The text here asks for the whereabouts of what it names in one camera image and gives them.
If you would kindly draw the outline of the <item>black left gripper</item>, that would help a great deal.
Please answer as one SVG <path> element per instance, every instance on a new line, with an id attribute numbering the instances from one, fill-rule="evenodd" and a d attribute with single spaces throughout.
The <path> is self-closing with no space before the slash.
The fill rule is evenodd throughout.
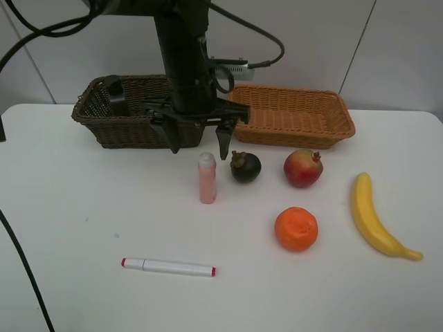
<path id="1" fill-rule="evenodd" d="M 248 105 L 218 98 L 218 91 L 224 93 L 226 90 L 217 82 L 193 84 L 171 82 L 168 96 L 148 98 L 143 101 L 147 111 L 165 116 L 153 117 L 152 128 L 168 144 L 173 154 L 177 154 L 181 148 L 176 120 L 207 122 L 219 118 L 223 123 L 217 126 L 215 133 L 219 142 L 220 158 L 226 160 L 238 120 L 248 123 L 251 108 Z"/>

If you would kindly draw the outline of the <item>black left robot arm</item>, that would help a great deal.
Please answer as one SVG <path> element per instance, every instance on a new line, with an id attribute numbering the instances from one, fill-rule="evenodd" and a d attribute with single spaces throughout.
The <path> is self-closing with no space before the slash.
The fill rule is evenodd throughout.
<path id="1" fill-rule="evenodd" d="M 179 125 L 214 126 L 225 160 L 236 124 L 247 122 L 248 106 L 218 98 L 235 86 L 231 71 L 207 54 L 207 1 L 86 1 L 92 14 L 153 17 L 169 96 L 143 106 L 150 126 L 173 153 L 181 148 Z"/>

